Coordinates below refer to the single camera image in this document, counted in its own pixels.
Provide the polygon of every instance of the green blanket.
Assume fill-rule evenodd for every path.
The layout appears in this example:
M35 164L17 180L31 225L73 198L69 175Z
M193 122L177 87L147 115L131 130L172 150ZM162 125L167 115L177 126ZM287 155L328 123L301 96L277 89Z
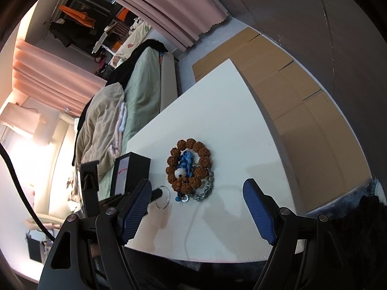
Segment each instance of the green blanket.
M128 141L160 112L161 79L159 54L148 47L139 57L125 92L128 117L122 136L122 152ZM98 199L110 196L113 168L99 182Z

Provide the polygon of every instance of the pink plush fabric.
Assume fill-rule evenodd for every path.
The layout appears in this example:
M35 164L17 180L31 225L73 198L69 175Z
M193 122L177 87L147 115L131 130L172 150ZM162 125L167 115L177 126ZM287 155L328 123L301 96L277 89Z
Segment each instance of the pink plush fabric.
M225 8L217 0L115 0L150 24L179 50L221 23Z
M57 110L79 116L106 81L25 41L17 40L12 86Z

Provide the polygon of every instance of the black box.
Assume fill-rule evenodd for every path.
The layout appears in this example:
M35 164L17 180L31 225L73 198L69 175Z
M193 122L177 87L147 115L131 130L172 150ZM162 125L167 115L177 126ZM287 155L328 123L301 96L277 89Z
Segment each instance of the black box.
M110 196L132 193L141 179L149 178L150 159L130 152L114 163Z

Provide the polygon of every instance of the white table surface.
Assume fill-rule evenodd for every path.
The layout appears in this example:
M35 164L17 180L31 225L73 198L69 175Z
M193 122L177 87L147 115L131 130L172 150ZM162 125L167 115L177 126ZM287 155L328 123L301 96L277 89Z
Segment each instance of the white table surface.
M227 60L128 142L127 152L151 158L152 187L166 185L171 191L171 202L165 210L150 204L149 214L128 247L165 258L200 262L268 258L271 246L260 237L243 200L243 182L254 178L279 206L297 214L303 213L303 206L297 185L288 182L283 165L286 155L280 157L278 141L276 146L275 134L270 133L260 107L236 67ZM211 151L214 188L202 202L176 202L176 193L165 174L171 148L187 138L203 142ZM297 251L302 251L301 243Z

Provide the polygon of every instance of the flattened cardboard box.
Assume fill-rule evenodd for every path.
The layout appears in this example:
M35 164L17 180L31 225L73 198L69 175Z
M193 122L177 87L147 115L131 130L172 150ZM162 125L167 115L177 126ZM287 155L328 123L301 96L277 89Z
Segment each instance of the flattened cardboard box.
M193 65L196 81L228 58L274 121L306 210L338 198L371 177L345 119L318 84L284 51L247 28Z

